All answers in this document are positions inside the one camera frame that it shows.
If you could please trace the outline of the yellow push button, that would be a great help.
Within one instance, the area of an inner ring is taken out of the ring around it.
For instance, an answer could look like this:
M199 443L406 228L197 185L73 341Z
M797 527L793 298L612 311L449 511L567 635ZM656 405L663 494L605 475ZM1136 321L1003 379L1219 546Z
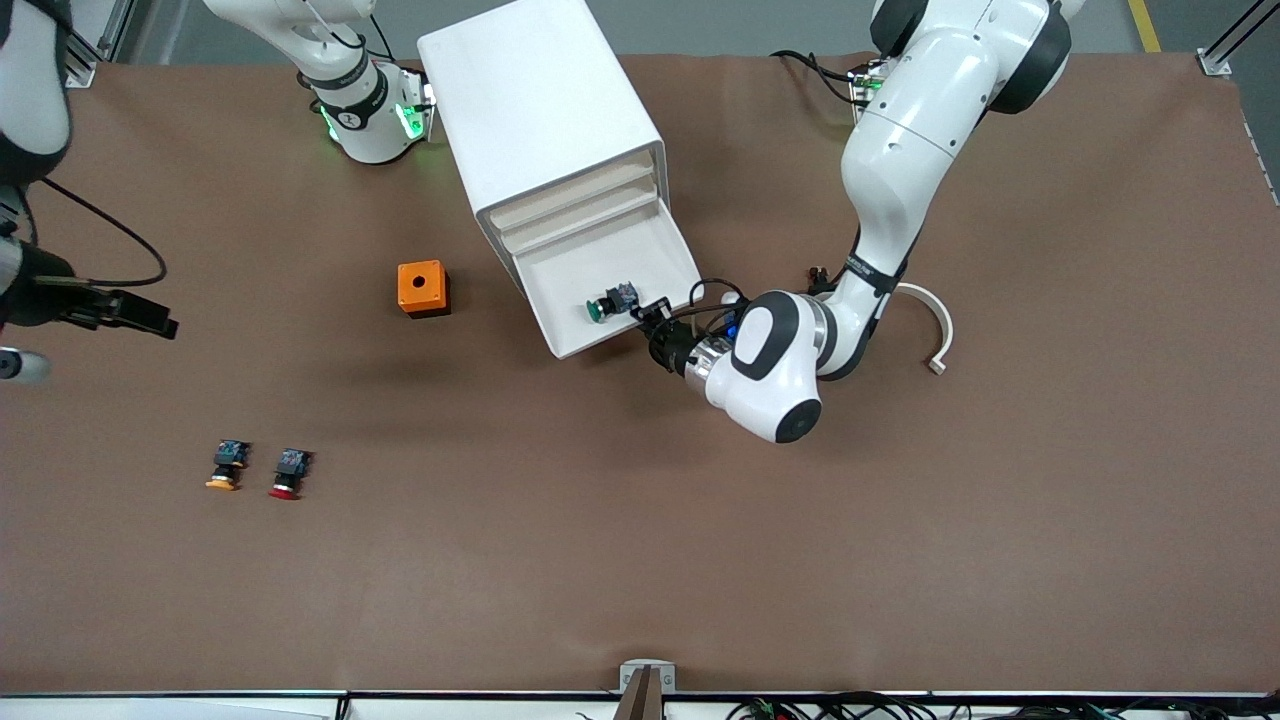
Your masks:
M205 482L207 488L236 491L241 473L248 465L252 445L242 439L221 439L212 455L215 468Z

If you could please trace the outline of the red push button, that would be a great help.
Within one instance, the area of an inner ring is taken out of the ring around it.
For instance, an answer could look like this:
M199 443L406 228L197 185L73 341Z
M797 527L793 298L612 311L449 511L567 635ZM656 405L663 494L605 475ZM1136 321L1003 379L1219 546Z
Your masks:
M284 448L275 468L275 477L268 495L273 498L293 501L308 474L314 454L301 448Z

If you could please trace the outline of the green push button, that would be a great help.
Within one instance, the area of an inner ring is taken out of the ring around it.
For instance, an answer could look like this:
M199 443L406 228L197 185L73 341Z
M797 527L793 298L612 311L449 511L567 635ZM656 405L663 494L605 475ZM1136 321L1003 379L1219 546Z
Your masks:
M589 318L596 324L613 316L631 316L639 307L639 292L631 282L609 287L602 296L585 302Z

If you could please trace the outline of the white curved plastic bracket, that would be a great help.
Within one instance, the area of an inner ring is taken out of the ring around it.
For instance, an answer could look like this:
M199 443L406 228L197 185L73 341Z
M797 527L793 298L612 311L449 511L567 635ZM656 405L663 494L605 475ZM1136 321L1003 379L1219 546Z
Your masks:
M947 305L928 288L908 282L899 283L895 295L915 299L932 313L940 331L940 343L927 365L936 375L943 375L947 370L946 359L955 341L955 323Z

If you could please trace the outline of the grey table edge bracket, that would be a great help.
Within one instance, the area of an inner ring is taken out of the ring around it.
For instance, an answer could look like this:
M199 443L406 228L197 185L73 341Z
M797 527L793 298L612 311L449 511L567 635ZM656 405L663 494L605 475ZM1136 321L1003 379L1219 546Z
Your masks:
M620 665L618 694L623 694L637 674L648 671L648 685L657 687L662 694L673 694L677 689L676 665L662 659L631 659Z

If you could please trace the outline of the orange button enclosure box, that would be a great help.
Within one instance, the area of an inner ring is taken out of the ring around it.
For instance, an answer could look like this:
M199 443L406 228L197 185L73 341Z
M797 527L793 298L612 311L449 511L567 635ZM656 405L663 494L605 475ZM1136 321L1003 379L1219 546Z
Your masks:
M403 263L397 266L396 299L411 319L452 314L451 277L436 259Z

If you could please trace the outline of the brown table cover mat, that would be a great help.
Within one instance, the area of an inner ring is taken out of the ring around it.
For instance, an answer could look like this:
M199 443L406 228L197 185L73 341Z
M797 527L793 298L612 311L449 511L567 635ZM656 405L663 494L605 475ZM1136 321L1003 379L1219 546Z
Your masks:
M792 445L640 334L553 357L449 149L352 163L283 67L70 99L56 178L180 332L4 333L52 374L0 384L0 692L1280 688L1280 208L1192 56L986 119L908 272L947 372L897 297ZM411 319L431 259L452 314Z

